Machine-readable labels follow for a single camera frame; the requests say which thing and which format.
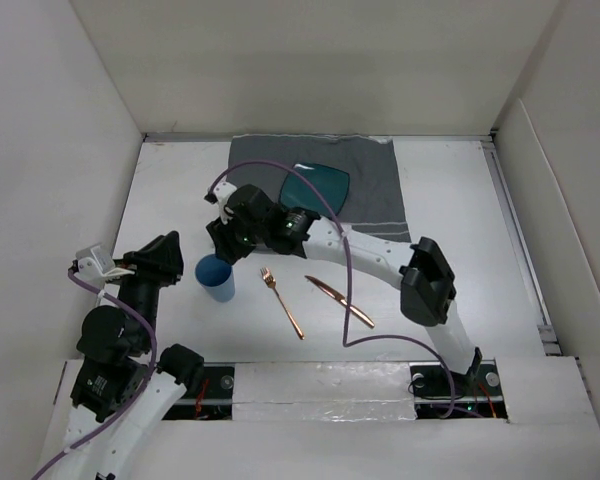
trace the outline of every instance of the orange wire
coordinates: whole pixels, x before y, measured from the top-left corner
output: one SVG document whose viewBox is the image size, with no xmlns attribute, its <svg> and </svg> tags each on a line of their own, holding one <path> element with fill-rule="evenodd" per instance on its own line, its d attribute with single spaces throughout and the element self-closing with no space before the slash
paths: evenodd
<svg viewBox="0 0 600 480">
<path fill-rule="evenodd" d="M 484 392 L 484 394 L 487 396 L 487 401 L 489 402 L 489 407 L 491 408 L 491 415 L 493 416 L 493 418 L 498 418 L 496 415 L 496 409 L 493 408 L 493 402 L 491 401 L 491 395 L 489 395 L 489 392 L 487 392 L 487 389 L 484 388 L 484 385 L 482 385 L 481 383 L 478 383 L 478 387 L 480 387 L 480 390 L 482 390 Z"/>
<path fill-rule="evenodd" d="M 207 393 L 207 387 L 209 386 L 209 379 L 207 378 L 202 384 L 202 391 L 196 397 L 196 414 L 193 418 L 198 418 L 200 412 L 202 411 L 202 405 L 200 403 L 204 399 L 204 394 Z"/>
</svg>

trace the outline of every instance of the copper knife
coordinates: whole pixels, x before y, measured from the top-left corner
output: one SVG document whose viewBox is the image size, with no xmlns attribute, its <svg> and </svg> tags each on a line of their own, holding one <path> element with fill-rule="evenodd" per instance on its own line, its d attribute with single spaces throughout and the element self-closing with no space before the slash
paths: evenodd
<svg viewBox="0 0 600 480">
<path fill-rule="evenodd" d="M 331 298 L 333 298 L 340 305 L 342 305 L 345 308 L 347 307 L 347 299 L 340 292 L 333 289 L 332 287 L 330 287 L 329 285 L 324 283 L 322 280 L 318 280 L 316 277 L 312 277 L 311 275 L 305 275 L 305 278 L 307 280 L 309 280 L 311 283 L 313 283 L 320 290 L 322 290 L 324 293 L 326 293 Z M 353 313 L 356 317 L 358 317 L 367 327 L 373 328 L 376 326 L 376 324 L 373 323 L 373 320 L 371 320 L 369 318 L 369 315 L 364 313 L 362 310 L 360 310 L 355 305 L 351 305 L 351 313 Z"/>
</svg>

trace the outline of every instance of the beige wall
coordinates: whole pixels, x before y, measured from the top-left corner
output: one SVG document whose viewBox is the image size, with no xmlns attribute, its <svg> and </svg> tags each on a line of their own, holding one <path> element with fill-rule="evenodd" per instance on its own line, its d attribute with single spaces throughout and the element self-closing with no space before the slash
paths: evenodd
<svg viewBox="0 0 600 480">
<path fill-rule="evenodd" d="M 0 479 L 31 478 L 94 301 L 66 271 L 112 245 L 140 134 L 67 0 L 0 0 Z"/>
<path fill-rule="evenodd" d="M 146 132 L 487 134 L 558 0 L 72 0 Z"/>
<path fill-rule="evenodd" d="M 600 0 L 566 2 L 497 146 L 549 313 L 600 419 Z"/>
</svg>

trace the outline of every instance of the gray towel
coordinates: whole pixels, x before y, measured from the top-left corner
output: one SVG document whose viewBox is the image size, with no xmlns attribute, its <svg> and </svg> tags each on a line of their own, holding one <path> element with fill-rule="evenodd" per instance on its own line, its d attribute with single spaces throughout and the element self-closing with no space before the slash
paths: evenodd
<svg viewBox="0 0 600 480">
<path fill-rule="evenodd" d="M 319 163 L 349 174 L 349 193 L 338 218 L 361 233 L 410 242 L 393 142 L 361 136 L 245 135 L 231 141 L 229 166 L 249 160 L 273 160 L 289 167 Z M 253 184 L 272 200 L 280 197 L 287 173 L 265 166 L 231 172 L 236 186 Z"/>
</svg>

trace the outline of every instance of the copper fork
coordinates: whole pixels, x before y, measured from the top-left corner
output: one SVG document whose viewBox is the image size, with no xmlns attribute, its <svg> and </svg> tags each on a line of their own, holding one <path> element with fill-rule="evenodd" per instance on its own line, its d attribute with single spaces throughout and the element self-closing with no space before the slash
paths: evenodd
<svg viewBox="0 0 600 480">
<path fill-rule="evenodd" d="M 304 340 L 304 333 L 302 333 L 302 330 L 296 323 L 295 319 L 293 318 L 293 315 L 291 315 L 291 312 L 289 311 L 287 306 L 282 301 L 282 297 L 280 297 L 278 290 L 276 290 L 276 279 L 271 274 L 271 270 L 269 270 L 266 267 L 261 268 L 260 275 L 262 275 L 262 280 L 264 280 L 264 283 L 267 284 L 267 287 L 269 287 L 271 290 L 273 290 L 275 292 L 276 296 L 278 297 L 278 301 L 280 302 L 280 305 L 282 305 L 282 308 L 284 308 L 284 311 L 286 312 L 287 317 L 289 317 L 289 320 L 291 321 L 291 325 L 293 325 L 293 329 L 296 331 L 296 335 L 298 335 L 298 338 L 300 340 Z"/>
</svg>

